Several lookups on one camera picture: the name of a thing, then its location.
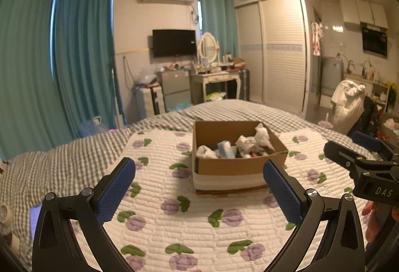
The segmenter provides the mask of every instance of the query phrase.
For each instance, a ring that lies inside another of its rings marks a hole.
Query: pink item
[[[326,129],[332,129],[334,126],[332,125],[332,123],[328,122],[328,121],[319,121],[318,125],[320,127],[326,128]]]

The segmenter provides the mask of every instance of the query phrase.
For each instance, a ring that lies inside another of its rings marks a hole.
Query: wardrobe
[[[250,101],[311,118],[321,86],[311,1],[248,0],[235,9],[240,58],[251,73]]]

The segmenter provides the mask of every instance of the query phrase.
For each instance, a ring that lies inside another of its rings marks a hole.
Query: oval mirror
[[[219,56],[218,43],[211,33],[205,32],[199,40],[198,46],[200,60],[205,57],[208,60],[208,64],[217,60],[217,57]]]

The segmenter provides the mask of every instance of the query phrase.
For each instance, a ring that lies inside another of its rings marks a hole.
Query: blue rubber pad
[[[276,198],[285,218],[288,222],[298,226],[302,221],[301,203],[271,160],[263,165],[263,178]]]
[[[375,139],[374,137],[371,137],[369,135],[366,135],[365,133],[362,132],[355,132],[352,135],[352,141],[367,149],[368,151],[375,151],[379,152],[381,151],[381,143],[378,139]]]
[[[135,175],[136,165],[129,159],[98,200],[96,218],[100,224],[111,221]]]

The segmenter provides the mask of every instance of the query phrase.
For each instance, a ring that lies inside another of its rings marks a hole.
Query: hanging clothes
[[[313,38],[313,56],[320,56],[320,40],[323,38],[323,28],[322,24],[316,22],[312,23],[312,38]]]

